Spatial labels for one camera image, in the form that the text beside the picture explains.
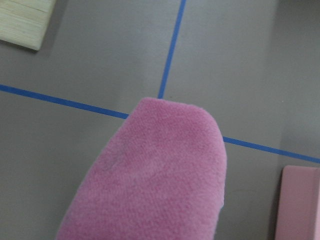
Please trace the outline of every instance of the pink sock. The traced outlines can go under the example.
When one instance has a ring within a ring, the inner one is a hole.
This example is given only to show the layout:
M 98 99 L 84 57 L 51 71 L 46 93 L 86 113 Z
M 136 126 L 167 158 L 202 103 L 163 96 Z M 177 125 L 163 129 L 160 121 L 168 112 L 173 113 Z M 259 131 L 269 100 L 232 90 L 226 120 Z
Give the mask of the pink sock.
M 215 120 L 144 98 L 87 173 L 57 240 L 212 240 L 227 157 Z

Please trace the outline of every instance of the pink container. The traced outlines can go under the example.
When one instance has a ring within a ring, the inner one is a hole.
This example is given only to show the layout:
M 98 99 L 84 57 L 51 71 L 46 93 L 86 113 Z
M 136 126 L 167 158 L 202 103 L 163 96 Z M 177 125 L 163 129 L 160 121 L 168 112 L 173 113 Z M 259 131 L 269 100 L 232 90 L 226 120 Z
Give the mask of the pink container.
M 320 240 L 320 168 L 286 166 L 275 240 Z

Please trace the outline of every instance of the pink fuzzy cloth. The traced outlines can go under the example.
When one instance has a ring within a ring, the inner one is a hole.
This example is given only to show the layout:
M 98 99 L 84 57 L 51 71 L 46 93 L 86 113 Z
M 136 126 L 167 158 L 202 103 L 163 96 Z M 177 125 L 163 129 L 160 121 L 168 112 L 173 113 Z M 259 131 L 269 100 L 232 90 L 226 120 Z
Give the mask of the pink fuzzy cloth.
M 57 240 L 212 240 L 227 156 L 205 110 L 144 98 L 87 173 Z

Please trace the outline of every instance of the wooden board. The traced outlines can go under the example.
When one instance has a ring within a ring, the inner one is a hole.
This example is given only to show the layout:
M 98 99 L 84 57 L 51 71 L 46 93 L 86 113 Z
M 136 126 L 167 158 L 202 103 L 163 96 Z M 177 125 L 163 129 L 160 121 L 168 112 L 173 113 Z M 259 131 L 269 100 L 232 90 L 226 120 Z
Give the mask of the wooden board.
M 0 0 L 0 39 L 39 50 L 56 0 Z

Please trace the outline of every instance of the blue grid line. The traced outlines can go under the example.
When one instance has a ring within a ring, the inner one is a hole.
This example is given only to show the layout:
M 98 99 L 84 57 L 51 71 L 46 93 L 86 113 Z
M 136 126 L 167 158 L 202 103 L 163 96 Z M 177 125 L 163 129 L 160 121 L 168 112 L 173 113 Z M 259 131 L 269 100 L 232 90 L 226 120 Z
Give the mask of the blue grid line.
M 6 86 L 2 84 L 0 84 L 0 91 L 16 94 L 16 95 L 20 95 L 28 98 L 38 99 L 38 100 L 42 100 L 42 101 L 46 101 L 54 104 L 64 105 L 72 108 L 82 109 L 82 110 L 86 110 L 86 111 L 90 111 L 98 114 L 113 116 L 120 119 L 126 119 L 129 116 L 129 114 L 127 113 L 113 111 L 113 110 L 92 106 L 88 104 L 83 104 L 76 101 L 70 101 L 70 100 L 66 100 L 66 99 L 62 99 L 54 96 L 44 95 L 37 92 L 27 91 L 27 90 Z M 320 158 L 316 158 L 312 156 L 302 155 L 302 154 L 285 151 L 285 150 L 281 150 L 281 149 L 277 149 L 269 146 L 259 145 L 252 142 L 241 141 L 241 140 L 237 140 L 237 139 L 226 137 L 226 136 L 223 137 L 223 141 L 229 144 L 234 144 L 234 145 L 238 145 L 246 148 L 256 149 L 256 150 L 260 150 L 260 151 L 264 151 L 272 154 L 283 155 L 283 156 L 287 156 L 294 159 L 300 159 L 300 160 L 320 164 Z
M 109 110 L 109 109 L 105 109 L 97 106 L 92 106 L 92 105 L 88 105 L 88 104 L 84 104 L 76 101 L 70 101 L 70 100 L 66 100 L 66 99 L 62 99 L 54 96 L 44 95 L 41 93 L 27 91 L 20 88 L 6 86 L 2 84 L 0 84 L 0 91 L 16 94 L 16 95 L 20 95 L 20 96 L 24 96 L 32 99 L 38 99 L 38 100 L 42 100 L 42 101 L 46 101 L 54 104 L 60 104 L 60 105 L 64 105 L 64 106 L 68 106 L 76 109 L 82 109 L 82 110 L 86 110 L 86 111 L 90 111 L 98 114 L 113 116 L 120 119 L 126 119 L 129 116 L 129 114 L 126 114 L 123 112 L 113 111 L 113 110 Z
M 186 0 L 181 0 L 178 15 L 176 17 L 176 21 L 175 21 L 175 25 L 174 25 L 174 30 L 173 30 L 173 34 L 172 34 L 172 38 L 171 38 L 171 44 L 170 44 L 168 56 L 166 58 L 166 62 L 165 62 L 164 70 L 163 70 L 162 81 L 161 81 L 161 85 L 160 85 L 158 99 L 163 99 L 164 95 L 165 95 L 168 76 L 169 76 L 169 72 L 170 72 L 170 68 L 171 68 L 171 62 L 172 62 L 172 58 L 175 53 L 175 47 L 176 47 L 176 43 L 177 43 L 177 39 L 178 39 L 178 35 L 179 35 L 179 29 L 180 29 L 182 17 L 184 15 L 184 11 L 185 11 L 185 6 L 186 6 Z

